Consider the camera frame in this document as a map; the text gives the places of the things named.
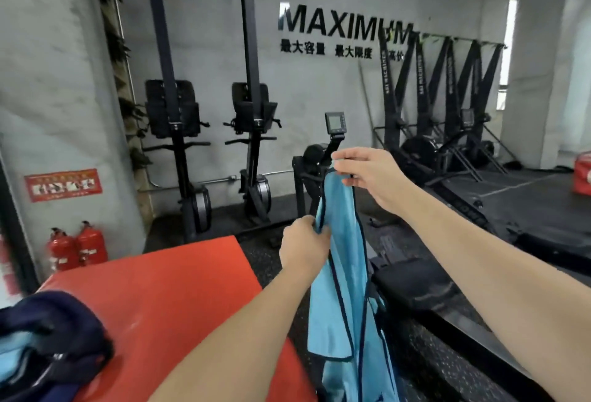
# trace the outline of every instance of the black floor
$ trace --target black floor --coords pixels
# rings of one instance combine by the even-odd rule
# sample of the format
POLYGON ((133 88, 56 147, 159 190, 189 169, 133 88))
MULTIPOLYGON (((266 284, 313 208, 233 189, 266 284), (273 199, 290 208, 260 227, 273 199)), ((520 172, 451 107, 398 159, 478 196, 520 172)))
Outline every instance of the black floor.
MULTIPOLYGON (((448 181, 460 195, 467 199, 481 199, 488 217, 512 220, 525 227, 548 225, 587 234, 591 220, 591 197, 574 195, 570 191, 571 174, 551 174, 521 171, 510 176, 483 172, 485 183, 474 183, 466 177, 448 181)), ((392 246, 406 257, 432 257, 419 237, 404 223, 373 228, 368 225, 370 216, 383 218, 385 213, 366 192, 356 192, 358 212, 364 225, 367 241, 376 252, 384 252, 392 246)), ((292 219, 295 214, 294 196, 273 200, 272 221, 292 219)), ((211 230, 202 239, 237 234, 252 227, 243 217, 241 206, 223 207, 213 211, 211 230)), ((278 248, 270 239, 281 234, 281 229, 261 232, 240 244, 251 264, 253 272, 264 287, 281 270, 278 248)), ((182 230, 179 216, 167 216, 154 221, 146 252, 180 245, 182 230)), ((306 369, 310 368, 307 343, 308 295, 298 309, 290 331, 290 338, 306 369)), ((461 312, 474 322, 486 327, 482 318, 466 298, 459 294, 450 308, 461 312)), ((402 401, 513 401, 486 376, 473 368, 438 338, 414 322, 404 326, 406 340, 395 345, 398 372, 401 377, 402 401)))

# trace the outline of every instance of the gray wall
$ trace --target gray wall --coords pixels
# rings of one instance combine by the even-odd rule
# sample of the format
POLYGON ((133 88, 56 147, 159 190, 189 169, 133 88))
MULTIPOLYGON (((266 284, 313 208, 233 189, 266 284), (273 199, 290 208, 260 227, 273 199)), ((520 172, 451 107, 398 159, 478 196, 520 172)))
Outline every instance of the gray wall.
MULTIPOLYGON (((202 140, 212 142, 211 147, 191 148, 187 151, 190 175, 193 181, 217 179, 237 174, 246 162, 244 145, 225 146, 233 139, 232 130, 222 122, 233 117, 231 83, 245 81, 242 22, 240 0, 164 0, 171 37, 173 60, 177 78, 193 82, 197 101, 201 104, 202 120, 212 127, 204 129, 202 140)), ((383 122, 383 102, 378 60, 375 57, 377 41, 340 40, 320 34, 290 33, 277 30, 279 3, 308 5, 307 20, 317 6, 324 8, 326 24, 332 26, 329 10, 348 11, 366 17, 384 17, 413 22, 415 29, 424 32, 479 37, 501 41, 505 34, 508 0, 256 0, 259 64, 261 80, 269 85, 271 100, 277 101, 277 117, 284 128, 273 128, 270 135, 277 141, 263 143, 260 172, 286 170, 291 158, 301 154, 310 143, 324 142, 323 112, 345 111, 349 133, 344 145, 372 145, 368 112, 364 104, 359 63, 362 66, 369 107, 375 125, 383 122), (287 54, 279 50, 282 38, 291 42, 324 41, 326 56, 287 54), (373 60, 336 58, 337 43, 373 47, 373 60)), ((123 0, 122 18, 128 46, 131 48, 131 69, 140 101, 144 100, 143 82, 160 78, 159 61, 148 0, 123 0)), ((427 69, 438 53, 440 42, 425 43, 427 69)), ((468 43, 456 46, 457 60, 463 63, 468 43)), ((490 51, 485 51, 487 62, 490 51)), ((400 63, 393 64, 397 76, 400 63)), ((413 102, 414 70, 410 78, 407 101, 413 102)), ((492 107, 497 87, 491 95, 492 107)), ((407 116, 412 119, 416 109, 407 105, 407 116)), ((148 138, 145 145, 157 144, 148 138)), ((150 153, 152 179, 162 186, 176 183, 173 157, 170 152, 150 153)), ((293 192, 291 174, 270 177, 274 196, 293 192)), ((221 206, 240 201, 237 185, 215 184, 209 187, 213 204, 221 206)), ((156 214, 176 211, 176 191, 154 195, 156 214)))
POLYGON ((111 258, 140 254, 135 201, 98 0, 0 0, 0 150, 40 274, 51 227, 90 220, 111 258), (24 176, 97 168, 101 195, 31 203, 24 176))

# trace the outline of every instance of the red gym mat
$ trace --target red gym mat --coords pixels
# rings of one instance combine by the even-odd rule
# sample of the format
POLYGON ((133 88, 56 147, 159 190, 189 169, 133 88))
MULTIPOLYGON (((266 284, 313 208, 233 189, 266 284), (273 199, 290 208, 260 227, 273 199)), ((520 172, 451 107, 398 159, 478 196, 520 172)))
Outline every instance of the red gym mat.
MULTIPOLYGON (((224 237, 58 273, 41 290, 77 297, 115 342, 115 357, 76 402, 145 402, 261 286, 236 239, 224 237)), ((267 401, 316 400, 288 339, 267 401)))

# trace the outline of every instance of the machine display screen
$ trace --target machine display screen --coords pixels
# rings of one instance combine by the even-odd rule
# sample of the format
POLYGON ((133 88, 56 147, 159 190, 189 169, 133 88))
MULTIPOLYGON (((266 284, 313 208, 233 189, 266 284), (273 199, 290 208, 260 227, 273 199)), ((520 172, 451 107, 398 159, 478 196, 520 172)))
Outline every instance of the machine display screen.
POLYGON ((340 122, 340 116, 329 116, 329 126, 331 131, 343 128, 340 122))

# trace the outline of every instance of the navy blue cloth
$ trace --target navy blue cloth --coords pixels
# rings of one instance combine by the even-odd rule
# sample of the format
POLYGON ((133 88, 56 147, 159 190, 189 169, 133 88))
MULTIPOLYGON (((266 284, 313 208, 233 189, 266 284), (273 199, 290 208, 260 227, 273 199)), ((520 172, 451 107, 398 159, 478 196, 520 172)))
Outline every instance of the navy blue cloth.
POLYGON ((2 402, 71 402, 113 356, 92 310, 63 291, 35 293, 0 310, 0 336, 30 332, 18 372, 0 383, 2 402))
POLYGON ((368 295, 365 238, 353 189, 328 173, 316 228, 329 225, 330 257, 312 284, 308 350, 322 357, 321 385, 331 402, 399 402, 394 369, 368 295))

